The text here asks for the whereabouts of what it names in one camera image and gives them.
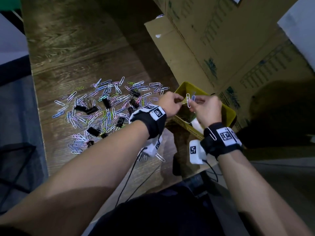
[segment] pile of paper clips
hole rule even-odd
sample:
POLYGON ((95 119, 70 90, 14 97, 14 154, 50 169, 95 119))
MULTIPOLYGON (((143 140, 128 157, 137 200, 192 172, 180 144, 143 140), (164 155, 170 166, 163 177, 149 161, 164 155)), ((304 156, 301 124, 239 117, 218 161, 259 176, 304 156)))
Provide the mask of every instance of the pile of paper clips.
POLYGON ((69 96, 66 95, 55 100, 55 103, 62 108, 57 110, 52 118, 65 115, 65 121, 73 128, 80 128, 83 131, 72 135, 75 140, 72 144, 68 144, 71 153, 80 154, 94 142, 124 127, 136 109, 158 100, 158 98, 149 98, 149 96, 162 95, 165 90, 169 89, 169 87, 163 87, 159 82, 149 83, 148 86, 144 85, 144 81, 128 82, 124 88, 128 90, 129 94, 123 95, 120 87, 124 79, 125 77, 122 77, 117 82, 112 82, 111 79, 101 82, 102 79, 100 79, 91 85, 94 90, 90 93, 79 97, 77 90, 84 89, 81 86, 72 91, 69 96), (151 91, 151 89, 153 89, 152 92, 140 94, 142 91, 151 91))

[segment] cardboard flap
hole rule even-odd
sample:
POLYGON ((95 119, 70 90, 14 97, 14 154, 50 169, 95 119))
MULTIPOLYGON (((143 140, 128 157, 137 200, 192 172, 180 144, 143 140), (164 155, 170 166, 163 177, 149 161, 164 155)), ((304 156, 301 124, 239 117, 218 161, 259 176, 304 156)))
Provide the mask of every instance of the cardboard flap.
POLYGON ((195 56, 167 17, 149 21, 145 26, 179 84, 189 81, 208 94, 214 93, 195 56))

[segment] right hand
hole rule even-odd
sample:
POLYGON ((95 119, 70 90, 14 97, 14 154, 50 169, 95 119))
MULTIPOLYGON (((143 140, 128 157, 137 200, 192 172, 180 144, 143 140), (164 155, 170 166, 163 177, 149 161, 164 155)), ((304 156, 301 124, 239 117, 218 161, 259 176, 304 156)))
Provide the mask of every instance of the right hand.
POLYGON ((216 122, 222 122, 222 102, 217 96, 197 95, 195 101, 188 100, 190 111, 196 112, 198 121, 209 127, 216 122))

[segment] yellow box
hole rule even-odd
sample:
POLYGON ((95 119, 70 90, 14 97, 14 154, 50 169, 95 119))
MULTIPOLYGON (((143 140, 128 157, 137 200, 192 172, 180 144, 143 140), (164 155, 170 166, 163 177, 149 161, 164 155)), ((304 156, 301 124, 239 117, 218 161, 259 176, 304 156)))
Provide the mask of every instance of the yellow box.
MULTIPOLYGON (((186 97, 186 94, 188 93, 191 97, 192 95, 208 95, 206 92, 201 90, 200 88, 196 87, 195 85, 189 83, 189 82, 183 82, 179 88, 175 91, 175 93, 178 93, 179 95, 186 97)), ((229 108, 228 106, 222 104, 222 123, 224 126, 229 127, 233 120, 236 117, 236 113, 233 109, 229 108)), ((176 123, 181 125, 183 128, 185 128, 187 131, 189 131, 192 135, 197 137, 199 140, 203 139, 203 134, 197 131, 195 128, 189 125, 188 122, 191 122, 192 119, 195 118, 195 114, 191 113, 189 111, 189 108, 181 108, 178 114, 176 114, 173 119, 176 123)))

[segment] hand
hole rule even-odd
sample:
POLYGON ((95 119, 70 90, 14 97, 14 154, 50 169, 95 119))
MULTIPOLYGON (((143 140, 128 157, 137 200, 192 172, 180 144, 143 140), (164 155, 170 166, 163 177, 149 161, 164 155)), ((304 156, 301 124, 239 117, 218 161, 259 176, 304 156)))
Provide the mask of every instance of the hand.
POLYGON ((198 121, 204 126, 209 127, 216 122, 222 122, 221 108, 222 102, 217 96, 196 96, 195 101, 188 101, 190 111, 196 112, 198 121))
POLYGON ((180 96, 178 93, 167 92, 166 94, 163 94, 162 97, 160 97, 157 105, 163 108, 166 116, 169 118, 178 113, 182 106, 181 101, 183 101, 183 99, 184 97, 180 96))

